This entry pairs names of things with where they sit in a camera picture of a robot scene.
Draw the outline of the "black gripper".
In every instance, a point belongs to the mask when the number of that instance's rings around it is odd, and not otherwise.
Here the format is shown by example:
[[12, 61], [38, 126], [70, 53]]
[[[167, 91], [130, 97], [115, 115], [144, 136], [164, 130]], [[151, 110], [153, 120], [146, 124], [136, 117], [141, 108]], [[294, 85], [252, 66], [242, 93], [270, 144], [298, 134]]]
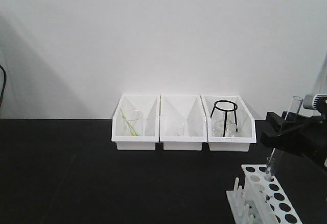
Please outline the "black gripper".
[[274, 112], [267, 112], [260, 142], [268, 148], [302, 155], [319, 168], [326, 168], [326, 119], [312, 116], [296, 126]]

